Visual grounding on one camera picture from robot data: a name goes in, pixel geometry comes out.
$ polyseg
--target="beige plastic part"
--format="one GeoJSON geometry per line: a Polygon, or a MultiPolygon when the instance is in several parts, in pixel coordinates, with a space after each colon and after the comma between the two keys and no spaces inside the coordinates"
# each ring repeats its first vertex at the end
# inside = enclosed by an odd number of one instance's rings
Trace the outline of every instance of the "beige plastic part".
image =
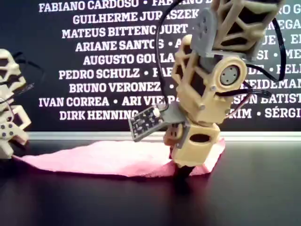
{"type": "MultiPolygon", "coordinates": [[[[283,3],[284,0],[278,4],[213,0],[211,9],[218,20],[213,50],[253,56],[283,3]]],[[[172,147],[172,159],[179,167],[204,164],[219,140],[217,124],[226,118],[233,101],[233,97],[220,97],[218,93],[239,89],[247,74],[246,64],[238,56],[224,57],[208,73],[199,65],[198,54],[190,48],[191,38],[191,35],[183,37],[172,70],[172,78],[178,85],[179,106],[186,113],[189,126],[170,126],[164,135],[164,143],[172,147]]]]}
{"type": "Polygon", "coordinates": [[[250,0],[213,0],[211,9],[218,17],[213,49],[248,52],[265,35],[265,29],[283,6],[250,0]]]}
{"type": "Polygon", "coordinates": [[[174,147],[172,159],[182,166],[203,165],[213,145],[219,140],[222,123],[230,111],[233,97],[219,97],[216,93],[237,90],[246,79],[247,68],[244,61],[236,56],[229,56],[219,61],[212,73],[207,73],[199,66],[199,55],[190,49],[191,35],[182,39],[182,44],[175,54],[172,78],[178,84],[176,91],[179,106],[186,112],[190,123],[188,133],[183,132],[183,125],[170,126],[165,135],[165,145],[174,147]],[[239,76],[230,85],[221,83],[223,71],[229,67],[236,67],[239,76]],[[193,76],[198,76],[198,87],[203,87],[200,95],[191,82],[193,76]]]}
{"type": "Polygon", "coordinates": [[[0,116],[0,159],[10,159],[13,149],[9,140],[15,140],[21,145],[25,145],[29,139],[28,134],[23,130],[31,124],[31,120],[25,110],[20,105],[11,106],[11,111],[4,111],[0,116]],[[21,125],[17,126],[13,119],[18,117],[21,125]]]}
{"type": "MultiPolygon", "coordinates": [[[[182,40],[184,45],[189,45],[190,41],[190,35],[185,36],[182,40]]],[[[246,64],[236,56],[225,57],[209,74],[199,67],[199,56],[196,52],[192,51],[189,56],[183,52],[184,45],[181,45],[179,51],[175,54],[176,60],[172,70],[172,77],[178,83],[176,91],[180,106],[194,123],[220,124],[230,110],[233,97],[219,97],[216,92],[222,93],[239,89],[246,79],[246,64]],[[189,57],[189,61],[185,66],[184,61],[187,60],[187,57],[189,57]],[[179,74],[174,74],[178,65],[184,68],[182,78],[179,74]],[[236,66],[239,69],[239,77],[233,84],[225,86],[221,83],[221,75],[223,70],[229,66],[236,66]],[[191,86],[193,76],[199,76],[203,81],[203,84],[198,84],[198,86],[204,86],[202,96],[191,86]]]]}
{"type": "Polygon", "coordinates": [[[207,159],[213,145],[220,138],[220,128],[214,123],[203,127],[190,121],[190,127],[181,148],[173,145],[172,159],[179,166],[200,166],[207,159]]]}
{"type": "MultiPolygon", "coordinates": [[[[14,61],[12,55],[5,49],[0,49],[0,60],[6,60],[5,66],[0,66],[0,82],[9,81],[11,76],[19,76],[21,74],[19,65],[14,61]]],[[[26,84],[23,76],[19,77],[19,81],[13,82],[10,87],[0,85],[1,102],[10,98],[13,92],[26,84]]],[[[14,153],[9,144],[10,140],[15,140],[21,145],[25,145],[28,141],[28,134],[24,129],[31,124],[31,120],[21,105],[12,105],[13,99],[0,104],[0,159],[10,159],[14,153]],[[14,123],[14,119],[18,118],[20,125],[14,123]]]]}
{"type": "Polygon", "coordinates": [[[176,145],[183,136],[183,125],[173,124],[167,128],[167,131],[163,137],[164,144],[167,146],[176,145]]]}
{"type": "MultiPolygon", "coordinates": [[[[6,73],[4,76],[0,74],[0,82],[6,82],[9,78],[13,75],[20,75],[20,66],[15,62],[13,56],[8,52],[6,49],[0,49],[0,59],[6,59],[8,64],[6,66],[0,66],[0,71],[5,71],[6,73]]],[[[14,82],[10,87],[9,90],[14,92],[16,89],[22,87],[26,84],[26,80],[23,76],[19,77],[18,82],[14,82]]]]}

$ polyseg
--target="black wall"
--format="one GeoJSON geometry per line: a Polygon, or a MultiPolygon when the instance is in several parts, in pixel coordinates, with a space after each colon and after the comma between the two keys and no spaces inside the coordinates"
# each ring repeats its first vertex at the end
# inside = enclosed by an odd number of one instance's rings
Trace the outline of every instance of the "black wall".
{"type": "MultiPolygon", "coordinates": [[[[153,54],[154,50],[149,45],[145,49],[121,50],[122,44],[128,40],[153,40],[154,35],[124,35],[109,36],[108,27],[122,26],[143,26],[156,25],[157,21],[134,21],[122,23],[97,23],[97,24],[74,24],[73,17],[75,15],[91,15],[91,14],[108,14],[108,13],[133,13],[137,18],[143,15],[145,11],[164,11],[168,6],[153,6],[154,3],[168,2],[148,0],[144,4],[143,0],[126,0],[126,2],[136,3],[139,6],[132,8],[107,8],[98,10],[87,9],[88,1],[84,1],[85,10],[78,11],[56,11],[56,12],[39,12],[39,3],[41,0],[14,0],[2,1],[0,3],[0,48],[5,48],[12,53],[22,51],[26,57],[42,66],[46,72],[42,86],[38,86],[40,74],[30,69],[24,75],[28,83],[35,82],[36,87],[28,91],[24,95],[16,99],[16,104],[21,104],[26,109],[32,120],[29,128],[31,131],[128,131],[127,120],[88,120],[88,111],[99,111],[100,113],[108,113],[108,110],[142,110],[146,107],[144,98],[147,96],[160,96],[159,91],[149,92],[122,92],[125,83],[132,82],[149,82],[148,84],[158,82],[158,78],[154,77],[153,68],[155,63],[138,63],[137,55],[153,54]],[[95,28],[106,32],[106,35],[97,38],[94,37],[77,37],[62,38],[62,30],[95,28]],[[116,41],[117,45],[111,47],[110,51],[76,51],[77,44],[83,42],[103,42],[116,41]],[[97,64],[84,65],[85,57],[99,55],[133,55],[134,62],[132,64],[97,64]],[[130,75],[136,74],[136,78],[99,78],[97,70],[114,69],[114,68],[136,68],[131,69],[130,75]],[[59,71],[65,70],[92,70],[94,78],[92,79],[60,79],[59,71]],[[90,93],[74,93],[70,92],[70,84],[80,83],[102,83],[101,87],[106,88],[105,92],[90,93]],[[110,90],[110,88],[120,89],[121,92],[110,90]],[[141,105],[130,106],[124,105],[125,97],[139,97],[141,105]],[[47,100],[57,97],[63,97],[63,106],[45,106],[47,100]],[[107,97],[110,106],[67,106],[67,98],[71,97],[107,97]],[[85,120],[60,120],[60,112],[66,111],[84,111],[85,120]]],[[[190,9],[190,14],[186,10],[186,16],[194,16],[193,10],[208,7],[209,3],[203,0],[200,4],[186,4],[179,9],[190,9]]],[[[244,112],[240,112],[235,119],[228,119],[222,125],[223,131],[300,131],[300,87],[301,87],[301,3],[298,0],[287,0],[286,5],[281,10],[281,14],[277,16],[278,22],[282,28],[283,37],[285,38],[285,47],[287,49],[287,71],[286,80],[282,84],[271,84],[262,74],[256,74],[250,71],[248,79],[250,83],[257,85],[257,88],[266,88],[272,91],[275,96],[268,102],[266,99],[253,99],[252,103],[245,105],[244,112]]],[[[180,27],[178,32],[173,34],[162,34],[160,38],[163,40],[163,46],[160,52],[164,54],[164,59],[168,55],[175,53],[178,49],[176,42],[178,39],[188,34],[192,28],[195,19],[170,19],[166,24],[178,24],[180,27]]],[[[280,64],[279,49],[275,32],[270,27],[267,30],[268,43],[261,47],[258,65],[263,65],[269,71],[273,69],[272,74],[278,76],[277,67],[280,64]]],[[[173,63],[162,63],[166,69],[172,67],[173,63]]],[[[172,85],[170,75],[167,73],[166,83],[172,85]]],[[[168,88],[168,95],[175,95],[175,88],[168,88]]]]}

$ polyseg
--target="black surface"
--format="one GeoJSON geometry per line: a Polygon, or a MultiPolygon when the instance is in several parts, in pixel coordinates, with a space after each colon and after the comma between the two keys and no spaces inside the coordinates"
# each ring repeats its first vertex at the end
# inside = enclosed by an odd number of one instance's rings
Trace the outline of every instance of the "black surface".
{"type": "MultiPolygon", "coordinates": [[[[0,48],[6,48],[12,53],[22,51],[26,55],[28,60],[31,60],[38,65],[42,66],[47,74],[46,79],[42,87],[38,87],[40,74],[36,70],[28,68],[25,73],[25,78],[28,83],[34,82],[36,88],[27,92],[26,94],[18,97],[16,103],[24,106],[32,125],[28,128],[30,131],[129,131],[127,120],[59,120],[60,111],[73,111],[73,110],[138,110],[145,109],[146,103],[143,97],[146,96],[158,96],[161,95],[159,91],[149,92],[116,92],[107,91],[104,93],[70,93],[70,83],[105,83],[110,82],[158,82],[158,77],[153,77],[153,68],[155,63],[141,63],[138,64],[135,61],[133,64],[107,64],[107,65],[83,65],[85,56],[99,56],[99,55],[119,55],[119,54],[154,54],[154,49],[138,49],[138,50],[111,50],[111,51],[90,51],[90,52],[76,52],[76,46],[78,42],[101,42],[109,40],[153,40],[154,35],[125,35],[125,36],[112,36],[112,37],[97,37],[97,38],[74,38],[63,39],[62,29],[82,29],[82,28],[107,28],[117,26],[137,26],[137,25],[157,25],[158,20],[152,21],[137,21],[137,22],[124,22],[124,23],[101,23],[101,24],[73,24],[72,18],[74,15],[90,15],[90,14],[104,14],[104,13],[116,13],[116,12],[137,12],[138,17],[145,11],[164,11],[168,5],[165,6],[152,6],[153,2],[159,4],[159,2],[165,1],[148,1],[148,4],[144,5],[143,1],[139,2],[139,6],[135,8],[110,8],[100,10],[83,10],[83,11],[65,11],[65,12],[44,12],[39,13],[39,3],[45,3],[44,0],[2,0],[0,3],[0,48]],[[111,68],[137,68],[140,70],[139,78],[114,78],[114,79],[82,79],[82,80],[65,80],[59,79],[59,70],[94,70],[98,69],[111,69],[111,68]],[[52,98],[52,97],[104,97],[106,96],[110,102],[110,106],[92,106],[92,107],[67,107],[66,103],[63,107],[39,107],[39,98],[52,98]],[[142,97],[141,106],[121,106],[124,97],[138,96],[142,97]],[[118,100],[118,104],[114,104],[113,100],[118,100]]],[[[201,4],[185,4],[179,6],[177,9],[200,9],[209,6],[210,0],[203,0],[201,4]]],[[[286,70],[285,78],[288,79],[287,86],[290,86],[291,80],[294,80],[298,84],[297,79],[300,78],[300,43],[299,34],[300,28],[300,0],[286,0],[286,6],[277,19],[281,27],[283,37],[286,39],[285,47],[288,51],[289,57],[287,58],[288,67],[286,70]]],[[[184,24],[188,25],[187,29],[181,29],[182,33],[176,34],[162,34],[160,38],[164,40],[164,47],[160,48],[160,53],[165,54],[164,59],[167,59],[168,54],[174,54],[178,47],[175,43],[178,39],[182,39],[184,35],[191,33],[192,26],[195,24],[196,19],[170,19],[165,24],[184,24]]],[[[262,59],[259,59],[256,64],[263,65],[269,72],[270,68],[274,71],[271,73],[276,78],[277,65],[280,64],[280,57],[275,57],[274,54],[279,55],[278,44],[276,42],[275,31],[272,27],[267,30],[267,35],[271,35],[271,40],[268,39],[268,43],[261,46],[261,50],[268,51],[268,56],[265,57],[261,53],[262,59]]],[[[162,67],[167,72],[168,67],[172,67],[173,63],[162,63],[162,67]]],[[[294,96],[290,98],[277,97],[272,99],[270,103],[261,103],[258,99],[255,104],[246,104],[244,107],[252,109],[251,115],[248,118],[228,119],[222,124],[223,131],[300,131],[300,86],[290,87],[287,89],[275,89],[276,85],[272,85],[269,81],[263,82],[266,79],[262,74],[255,74],[255,71],[249,72],[247,77],[249,83],[257,85],[258,89],[267,89],[268,91],[276,94],[289,94],[294,96]],[[281,114],[283,108],[289,109],[289,114],[281,114]]],[[[169,85],[174,84],[170,77],[165,77],[167,94],[175,95],[175,88],[170,89],[169,85]]],[[[235,104],[240,101],[238,97],[235,97],[235,104]]]]}
{"type": "MultiPolygon", "coordinates": [[[[28,153],[91,142],[36,141],[28,153]]],[[[297,226],[301,220],[300,143],[228,142],[210,176],[181,185],[170,178],[45,173],[11,161],[1,166],[3,226],[297,226]]]]}

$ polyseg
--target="circular joint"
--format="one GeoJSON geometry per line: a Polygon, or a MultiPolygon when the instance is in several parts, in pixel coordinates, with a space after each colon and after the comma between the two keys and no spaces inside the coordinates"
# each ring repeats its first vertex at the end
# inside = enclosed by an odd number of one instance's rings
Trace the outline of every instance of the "circular joint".
{"type": "Polygon", "coordinates": [[[232,85],[239,78],[239,68],[235,65],[226,67],[220,76],[221,84],[224,86],[232,85]]]}

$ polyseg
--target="circuit board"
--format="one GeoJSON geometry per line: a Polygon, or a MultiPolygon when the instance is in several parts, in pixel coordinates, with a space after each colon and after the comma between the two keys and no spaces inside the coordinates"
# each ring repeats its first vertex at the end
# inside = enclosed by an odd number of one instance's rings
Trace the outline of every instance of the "circuit board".
{"type": "Polygon", "coordinates": [[[165,126],[163,118],[155,115],[156,110],[156,106],[151,106],[128,120],[132,138],[135,142],[165,126]]]}
{"type": "Polygon", "coordinates": [[[167,109],[159,105],[151,106],[128,119],[132,138],[135,142],[164,127],[184,121],[186,121],[185,114],[179,109],[176,101],[170,103],[167,109]]]}

